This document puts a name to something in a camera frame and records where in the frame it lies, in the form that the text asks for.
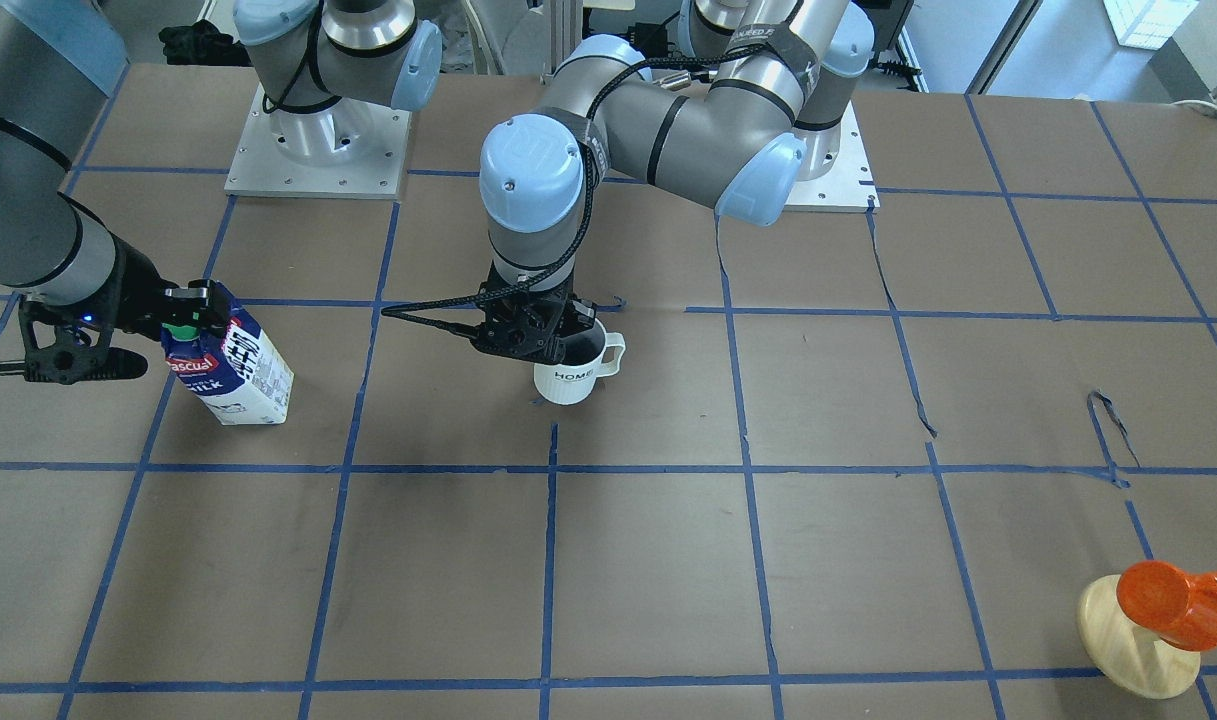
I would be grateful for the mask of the black gripper milk arm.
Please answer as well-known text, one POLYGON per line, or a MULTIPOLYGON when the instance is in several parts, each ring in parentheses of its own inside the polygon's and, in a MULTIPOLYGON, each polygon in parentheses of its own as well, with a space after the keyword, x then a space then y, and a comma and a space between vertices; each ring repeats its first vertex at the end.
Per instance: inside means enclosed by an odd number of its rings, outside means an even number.
POLYGON ((26 291, 19 302, 19 337, 28 382, 71 386, 84 381, 128 381, 142 377, 146 358, 113 345, 114 331, 159 341, 155 313, 196 313, 161 324, 163 345, 212 343, 228 334, 229 316, 215 310, 215 281, 191 281, 170 288, 142 252, 114 234, 92 241, 92 251, 110 252, 108 274, 96 282, 82 272, 78 281, 56 281, 26 291))

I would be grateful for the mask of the black gripper mug arm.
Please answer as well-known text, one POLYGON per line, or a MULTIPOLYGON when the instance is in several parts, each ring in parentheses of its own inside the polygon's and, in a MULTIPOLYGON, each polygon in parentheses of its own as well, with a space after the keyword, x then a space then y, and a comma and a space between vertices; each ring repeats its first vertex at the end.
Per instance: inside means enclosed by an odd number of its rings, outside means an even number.
POLYGON ((503 299, 481 302, 484 322, 476 325, 471 345, 483 354, 527 362, 563 362, 574 337, 589 332, 596 305, 572 291, 573 277, 549 289, 525 289, 503 299))

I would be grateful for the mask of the grey robot arm near mug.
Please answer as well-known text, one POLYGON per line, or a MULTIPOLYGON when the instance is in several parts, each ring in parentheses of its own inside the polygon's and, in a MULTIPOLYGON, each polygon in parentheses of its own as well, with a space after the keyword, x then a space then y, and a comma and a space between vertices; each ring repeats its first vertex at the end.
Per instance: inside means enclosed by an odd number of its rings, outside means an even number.
POLYGON ((684 50, 716 79, 703 97, 660 88, 622 38, 582 41, 540 105, 494 126, 479 193, 493 259, 475 297, 477 351, 566 359, 593 306, 572 291, 596 184, 617 170, 742 223, 776 223, 796 182, 831 168, 873 22, 849 1, 686 1, 684 50))

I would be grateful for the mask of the grey robot arm near milk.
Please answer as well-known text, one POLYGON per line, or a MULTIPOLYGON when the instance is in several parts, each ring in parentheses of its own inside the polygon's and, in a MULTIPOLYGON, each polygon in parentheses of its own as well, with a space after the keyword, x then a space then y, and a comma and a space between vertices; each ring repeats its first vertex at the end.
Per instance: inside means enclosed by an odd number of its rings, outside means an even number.
MULTIPOLYGON (((236 196, 398 199, 413 114, 442 73, 442 30, 411 1, 237 1, 259 78, 225 189, 236 196)), ((0 1, 0 287, 17 293, 33 383, 134 379, 151 341, 221 334, 234 302, 211 279, 168 281, 73 199, 128 75, 123 36, 96 1, 0 1)))

